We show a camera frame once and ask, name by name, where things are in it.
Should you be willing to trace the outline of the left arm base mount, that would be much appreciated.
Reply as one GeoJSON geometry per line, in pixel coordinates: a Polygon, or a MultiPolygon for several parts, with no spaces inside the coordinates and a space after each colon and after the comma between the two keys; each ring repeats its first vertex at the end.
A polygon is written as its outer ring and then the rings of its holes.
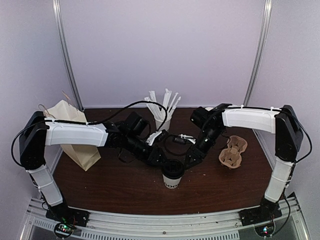
{"type": "Polygon", "coordinates": [[[45,217],[55,220],[53,233],[60,239],[66,239],[74,234],[80,233],[80,227],[86,227],[90,213],[85,210],[71,208],[67,216],[57,216],[51,210],[47,210],[45,217]]]}

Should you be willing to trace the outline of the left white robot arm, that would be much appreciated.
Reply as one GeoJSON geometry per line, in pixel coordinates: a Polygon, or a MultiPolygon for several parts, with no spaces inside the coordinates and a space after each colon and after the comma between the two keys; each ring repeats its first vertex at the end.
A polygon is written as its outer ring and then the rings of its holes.
{"type": "Polygon", "coordinates": [[[140,135],[147,125],[148,121],[136,112],[113,123],[46,118],[37,111],[19,137],[20,164],[35,180],[47,204],[53,207],[53,215],[61,222],[67,222],[72,218],[72,211],[65,206],[63,194],[46,166],[45,148],[53,145],[120,148],[147,165],[162,166],[168,159],[155,142],[163,131],[156,131],[143,140],[140,135]]]}

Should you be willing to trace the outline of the single black cup lid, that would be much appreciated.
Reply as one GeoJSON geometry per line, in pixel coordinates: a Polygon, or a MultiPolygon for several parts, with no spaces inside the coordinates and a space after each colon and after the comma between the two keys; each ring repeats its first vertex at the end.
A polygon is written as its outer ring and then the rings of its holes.
{"type": "Polygon", "coordinates": [[[169,159],[161,167],[162,174],[169,179],[179,179],[185,173],[185,168],[182,162],[177,159],[169,159]]]}

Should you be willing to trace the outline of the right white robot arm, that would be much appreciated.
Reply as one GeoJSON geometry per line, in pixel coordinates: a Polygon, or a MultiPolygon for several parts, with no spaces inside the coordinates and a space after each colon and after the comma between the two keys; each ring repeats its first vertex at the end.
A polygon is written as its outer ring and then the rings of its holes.
{"type": "Polygon", "coordinates": [[[289,104],[263,108],[221,103],[196,108],[190,121],[199,128],[199,134],[185,155],[186,169],[203,162],[225,128],[252,129],[274,136],[274,167],[262,198],[264,204],[256,210],[259,220],[268,220],[276,212],[275,204],[290,182],[305,136],[294,108],[289,104]]]}

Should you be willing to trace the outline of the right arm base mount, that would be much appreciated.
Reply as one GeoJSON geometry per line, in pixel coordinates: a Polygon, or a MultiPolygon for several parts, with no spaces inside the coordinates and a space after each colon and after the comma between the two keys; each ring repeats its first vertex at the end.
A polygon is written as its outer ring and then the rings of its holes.
{"type": "Polygon", "coordinates": [[[282,216],[280,209],[272,212],[263,210],[261,206],[243,209],[239,212],[242,226],[253,225],[255,233],[259,237],[271,237],[276,230],[274,220],[282,216]]]}

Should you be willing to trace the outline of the single white paper cup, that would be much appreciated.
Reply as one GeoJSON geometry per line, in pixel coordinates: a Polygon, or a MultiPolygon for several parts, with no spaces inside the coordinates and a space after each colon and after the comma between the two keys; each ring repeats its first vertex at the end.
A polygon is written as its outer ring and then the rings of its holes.
{"type": "Polygon", "coordinates": [[[175,189],[181,182],[184,174],[162,174],[163,183],[168,189],[175,189]]]}

